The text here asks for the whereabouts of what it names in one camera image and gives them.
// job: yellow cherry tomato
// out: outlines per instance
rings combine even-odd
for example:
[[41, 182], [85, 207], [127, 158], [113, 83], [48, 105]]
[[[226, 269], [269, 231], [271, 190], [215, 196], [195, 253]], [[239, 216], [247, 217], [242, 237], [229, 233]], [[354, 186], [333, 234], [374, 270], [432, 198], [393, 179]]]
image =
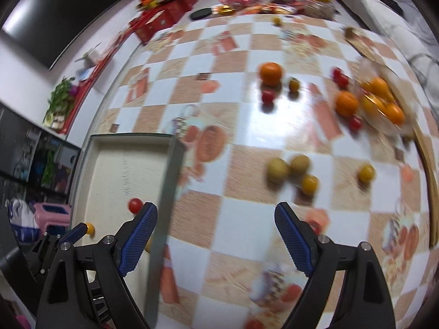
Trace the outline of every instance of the yellow cherry tomato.
[[313, 196], [319, 187], [319, 178], [314, 175], [306, 174], [302, 179], [302, 193]]
[[297, 94], [299, 92], [300, 82], [296, 78], [291, 78], [288, 88], [290, 89], [290, 93]]
[[87, 225], [87, 235], [94, 235], [94, 225], [92, 223], [85, 223]]
[[364, 165], [358, 172], [358, 179], [363, 183], [370, 183], [375, 178], [375, 168], [372, 165]]
[[272, 21], [276, 27], [282, 26], [282, 19], [279, 16], [274, 16]]

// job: orange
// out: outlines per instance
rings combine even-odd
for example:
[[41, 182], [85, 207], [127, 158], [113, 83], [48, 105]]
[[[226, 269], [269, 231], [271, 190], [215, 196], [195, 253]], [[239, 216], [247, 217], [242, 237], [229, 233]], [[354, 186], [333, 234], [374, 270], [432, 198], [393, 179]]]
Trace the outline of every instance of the orange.
[[273, 62], [264, 63], [259, 69], [262, 82], [268, 86], [277, 86], [282, 78], [282, 67]]
[[370, 83], [368, 81], [363, 80], [360, 83], [361, 88], [366, 91], [366, 92], [372, 92], [372, 86], [370, 85]]
[[386, 105], [384, 109], [384, 114], [396, 126], [401, 126], [406, 119], [401, 108], [393, 103], [389, 103]]
[[393, 97], [392, 92], [390, 91], [389, 86], [383, 78], [376, 77], [370, 81], [371, 92], [376, 96], [383, 98], [389, 102], [393, 102], [395, 98]]
[[339, 92], [335, 100], [335, 111], [343, 117], [350, 117], [358, 109], [358, 100], [350, 92]]
[[365, 95], [361, 98], [361, 107], [368, 115], [374, 115], [377, 110], [384, 113], [384, 103], [373, 94]]

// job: yellow fruit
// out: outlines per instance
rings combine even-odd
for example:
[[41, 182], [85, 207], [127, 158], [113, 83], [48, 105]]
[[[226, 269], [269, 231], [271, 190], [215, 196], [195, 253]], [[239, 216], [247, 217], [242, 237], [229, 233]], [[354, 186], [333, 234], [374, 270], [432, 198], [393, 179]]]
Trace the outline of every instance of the yellow fruit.
[[94, 235], [94, 225], [92, 223], [85, 223], [87, 225], [87, 235]]
[[369, 116], [376, 115], [377, 110], [380, 110], [382, 113], [384, 113], [384, 103], [375, 95], [364, 95], [361, 97], [360, 104], [364, 112]]
[[358, 172], [358, 179], [363, 183], [370, 183], [375, 178], [375, 168], [372, 165], [364, 165]]
[[148, 242], [145, 245], [145, 251], [149, 253], [151, 250], [152, 236], [149, 238]]
[[282, 26], [282, 19], [279, 16], [274, 16], [272, 21], [273, 25], [275, 25], [276, 27]]
[[273, 183], [284, 181], [290, 174], [290, 167], [281, 158], [272, 158], [267, 165], [267, 178]]
[[373, 78], [370, 82], [371, 93], [383, 98], [386, 101], [392, 102], [394, 101], [394, 97], [392, 92], [390, 91], [389, 86], [383, 78], [376, 77]]
[[299, 154], [290, 161], [291, 174], [304, 174], [308, 170], [310, 160], [304, 154]]
[[300, 83], [296, 78], [291, 78], [288, 87], [291, 93], [297, 94], [300, 88]]
[[362, 81], [360, 83], [361, 88], [366, 92], [372, 92], [372, 85], [368, 81]]
[[406, 120], [406, 117], [401, 108], [393, 103], [386, 105], [384, 109], [384, 114], [387, 116], [391, 123], [397, 126], [401, 126]]
[[313, 175], [306, 174], [302, 179], [302, 193], [308, 196], [313, 196], [319, 187], [319, 178]]

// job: white wall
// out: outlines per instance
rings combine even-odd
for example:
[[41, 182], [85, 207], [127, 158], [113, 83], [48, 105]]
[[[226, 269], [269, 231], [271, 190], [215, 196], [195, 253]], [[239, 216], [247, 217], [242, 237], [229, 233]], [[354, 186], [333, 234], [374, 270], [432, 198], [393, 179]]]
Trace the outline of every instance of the white wall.
[[75, 76], [83, 66], [74, 60], [99, 42], [99, 48], [105, 48], [137, 13], [137, 4], [138, 0], [122, 0], [105, 12], [80, 34], [50, 71], [0, 31], [0, 102], [41, 124], [54, 86], [63, 76]]

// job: tile pattern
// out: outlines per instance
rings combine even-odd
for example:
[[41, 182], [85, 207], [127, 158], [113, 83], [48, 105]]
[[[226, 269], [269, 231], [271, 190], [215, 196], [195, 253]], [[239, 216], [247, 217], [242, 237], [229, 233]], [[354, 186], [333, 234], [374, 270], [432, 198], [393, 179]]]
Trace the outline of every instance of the tile pattern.
[[[269, 15], [197, 21], [168, 40], [159, 41], [157, 33], [148, 55], [130, 61], [100, 120], [98, 133], [171, 133], [187, 148], [168, 232], [179, 304], [160, 301], [159, 329], [160, 323], [238, 329], [252, 320], [281, 328], [306, 278], [275, 227], [273, 209], [280, 201], [335, 242], [370, 242], [398, 329], [410, 324], [437, 268], [439, 252], [428, 248], [425, 174], [414, 145], [368, 125], [354, 138], [332, 113], [338, 91], [332, 67], [351, 76], [358, 68], [359, 55], [344, 40], [343, 26], [304, 16], [283, 20], [290, 41]], [[225, 30], [236, 48], [219, 42]], [[438, 168], [439, 130], [413, 71], [390, 40], [372, 32], [362, 38], [400, 76], [405, 97], [421, 104], [418, 122]], [[284, 81], [294, 76], [301, 82], [294, 100], [280, 85], [273, 110], [260, 104], [258, 68], [265, 61], [284, 67]], [[130, 81], [146, 68], [146, 93], [126, 103]], [[199, 73], [207, 73], [207, 80], [199, 80]], [[270, 158], [289, 161], [301, 152], [320, 179], [312, 198], [297, 191], [298, 179], [280, 186], [266, 180]], [[356, 180], [365, 163], [377, 171], [368, 187]], [[272, 284], [267, 293], [262, 279]], [[321, 325], [330, 322], [342, 280], [337, 272]]]

